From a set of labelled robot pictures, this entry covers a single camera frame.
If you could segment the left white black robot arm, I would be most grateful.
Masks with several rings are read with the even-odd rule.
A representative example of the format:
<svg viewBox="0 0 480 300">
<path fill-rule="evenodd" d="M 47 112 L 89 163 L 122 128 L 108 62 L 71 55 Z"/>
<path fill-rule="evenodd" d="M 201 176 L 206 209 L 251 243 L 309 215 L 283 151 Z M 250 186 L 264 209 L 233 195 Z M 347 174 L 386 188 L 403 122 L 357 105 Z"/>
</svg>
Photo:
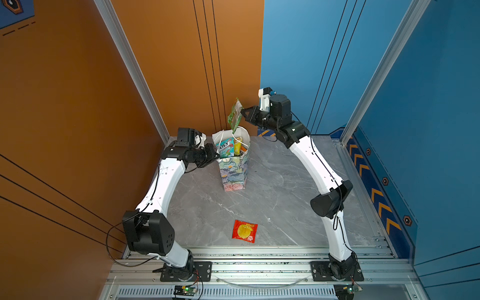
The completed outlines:
<svg viewBox="0 0 480 300">
<path fill-rule="evenodd" d="M 219 157 L 211 143 L 188 146 L 172 142 L 162 153 L 146 196 L 122 217 L 129 250 L 162 260 L 166 270 L 181 281 L 194 275 L 194 260 L 191 251 L 175 241 L 175 230 L 167 219 L 171 198 L 188 165 L 203 168 Z"/>
</svg>

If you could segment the green snack pouch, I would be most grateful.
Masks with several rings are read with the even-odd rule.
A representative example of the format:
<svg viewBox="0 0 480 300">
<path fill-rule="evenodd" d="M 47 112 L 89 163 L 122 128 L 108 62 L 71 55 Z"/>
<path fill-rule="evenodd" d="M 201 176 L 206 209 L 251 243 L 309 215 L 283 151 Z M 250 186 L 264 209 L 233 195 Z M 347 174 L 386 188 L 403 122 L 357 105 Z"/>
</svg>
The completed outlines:
<svg viewBox="0 0 480 300">
<path fill-rule="evenodd" d="M 238 126 L 240 125 L 240 121 L 242 118 L 241 111 L 243 110 L 243 105 L 241 104 L 239 98 L 236 98 L 235 103 L 231 108 L 231 112 L 227 117 L 227 123 L 230 125 L 232 133 L 235 134 Z"/>
</svg>

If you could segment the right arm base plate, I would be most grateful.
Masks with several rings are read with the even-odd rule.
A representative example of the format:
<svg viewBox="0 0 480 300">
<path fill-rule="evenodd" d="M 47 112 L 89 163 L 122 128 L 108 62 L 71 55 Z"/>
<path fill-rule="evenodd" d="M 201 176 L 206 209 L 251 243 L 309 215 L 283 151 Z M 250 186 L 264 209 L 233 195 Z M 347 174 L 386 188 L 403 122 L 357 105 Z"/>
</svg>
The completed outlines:
<svg viewBox="0 0 480 300">
<path fill-rule="evenodd" d="M 345 267 L 344 264 L 327 261 L 310 262 L 312 279 L 315 282 L 320 281 L 339 281 L 339 282 L 362 282 L 365 280 L 363 272 L 358 264 L 351 267 Z"/>
</svg>

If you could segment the red yellow snack packet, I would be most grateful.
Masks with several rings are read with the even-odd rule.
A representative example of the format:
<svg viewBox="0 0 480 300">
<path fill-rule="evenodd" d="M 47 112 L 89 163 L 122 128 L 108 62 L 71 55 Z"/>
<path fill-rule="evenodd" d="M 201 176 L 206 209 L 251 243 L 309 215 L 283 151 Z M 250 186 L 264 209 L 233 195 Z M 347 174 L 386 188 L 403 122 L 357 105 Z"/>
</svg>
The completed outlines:
<svg viewBox="0 0 480 300">
<path fill-rule="evenodd" d="M 255 243 L 258 225 L 236 220 L 232 230 L 232 239 Z"/>
</svg>

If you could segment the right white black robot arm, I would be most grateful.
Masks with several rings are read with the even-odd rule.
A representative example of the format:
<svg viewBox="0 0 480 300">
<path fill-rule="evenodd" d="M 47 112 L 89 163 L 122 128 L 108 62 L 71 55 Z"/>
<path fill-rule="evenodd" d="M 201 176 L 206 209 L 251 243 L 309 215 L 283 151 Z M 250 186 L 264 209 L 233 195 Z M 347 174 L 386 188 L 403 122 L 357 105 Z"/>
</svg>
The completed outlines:
<svg viewBox="0 0 480 300">
<path fill-rule="evenodd" d="M 345 200 L 353 189 L 343 180 L 317 149 L 308 128 L 295 121 L 291 101 L 270 88 L 259 90 L 259 106 L 243 108 L 244 119 L 261 129 L 271 130 L 277 140 L 289 149 L 314 180 L 319 194 L 310 201 L 312 210 L 321 217 L 329 245 L 329 273 L 338 281 L 355 280 L 360 269 L 358 257 L 346 236 Z"/>
</svg>

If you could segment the floral paper bag white handles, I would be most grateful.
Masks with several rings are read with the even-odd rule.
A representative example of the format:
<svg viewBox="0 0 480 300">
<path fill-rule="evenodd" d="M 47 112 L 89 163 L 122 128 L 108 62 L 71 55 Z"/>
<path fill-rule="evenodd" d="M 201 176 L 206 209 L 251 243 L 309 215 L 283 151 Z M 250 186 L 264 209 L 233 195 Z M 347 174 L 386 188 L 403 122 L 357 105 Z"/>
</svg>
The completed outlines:
<svg viewBox="0 0 480 300">
<path fill-rule="evenodd" d="M 237 128 L 234 134 L 232 133 L 232 130 L 227 130 L 219 131 L 212 135 L 213 142 L 216 146 L 220 141 L 238 137 L 242 137 L 242 145 L 248 147 L 248 150 L 246 152 L 241 151 L 240 156 L 217 159 L 221 181 L 225 191 L 238 191 L 245 189 L 248 175 L 251 139 L 249 132 L 241 126 Z"/>
</svg>

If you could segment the light teal snack packet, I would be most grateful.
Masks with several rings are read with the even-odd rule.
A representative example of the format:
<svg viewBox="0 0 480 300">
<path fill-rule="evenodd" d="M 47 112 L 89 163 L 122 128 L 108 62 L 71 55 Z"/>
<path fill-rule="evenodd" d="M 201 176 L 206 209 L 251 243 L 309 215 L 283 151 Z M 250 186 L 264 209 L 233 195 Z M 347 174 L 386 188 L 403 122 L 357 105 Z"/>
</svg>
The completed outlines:
<svg viewBox="0 0 480 300">
<path fill-rule="evenodd" d="M 231 158 L 235 156 L 234 138 L 230 137 L 217 144 L 217 152 L 221 159 Z"/>
</svg>

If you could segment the yellow snack bag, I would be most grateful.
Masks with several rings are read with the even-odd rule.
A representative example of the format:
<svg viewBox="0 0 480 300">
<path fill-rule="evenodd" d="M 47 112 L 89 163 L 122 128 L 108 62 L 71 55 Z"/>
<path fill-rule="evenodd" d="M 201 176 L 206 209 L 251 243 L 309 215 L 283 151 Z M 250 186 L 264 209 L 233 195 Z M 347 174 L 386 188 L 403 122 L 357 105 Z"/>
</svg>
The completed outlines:
<svg viewBox="0 0 480 300">
<path fill-rule="evenodd" d="M 243 146 L 242 142 L 243 142 L 242 137 L 235 137 L 234 138 L 234 155 L 235 156 L 240 156 L 241 155 L 241 148 Z"/>
</svg>

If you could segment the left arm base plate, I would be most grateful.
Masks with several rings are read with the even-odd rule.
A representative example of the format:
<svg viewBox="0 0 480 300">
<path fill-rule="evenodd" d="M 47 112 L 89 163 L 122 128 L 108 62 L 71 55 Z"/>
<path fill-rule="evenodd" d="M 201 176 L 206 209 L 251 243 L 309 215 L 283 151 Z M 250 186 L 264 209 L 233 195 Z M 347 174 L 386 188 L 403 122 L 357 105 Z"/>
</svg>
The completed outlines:
<svg viewBox="0 0 480 300">
<path fill-rule="evenodd" d="M 211 261 L 193 261 L 188 262 L 185 267 L 164 266 L 161 272 L 160 281 L 165 283 L 172 282 L 210 282 L 213 263 Z"/>
</svg>

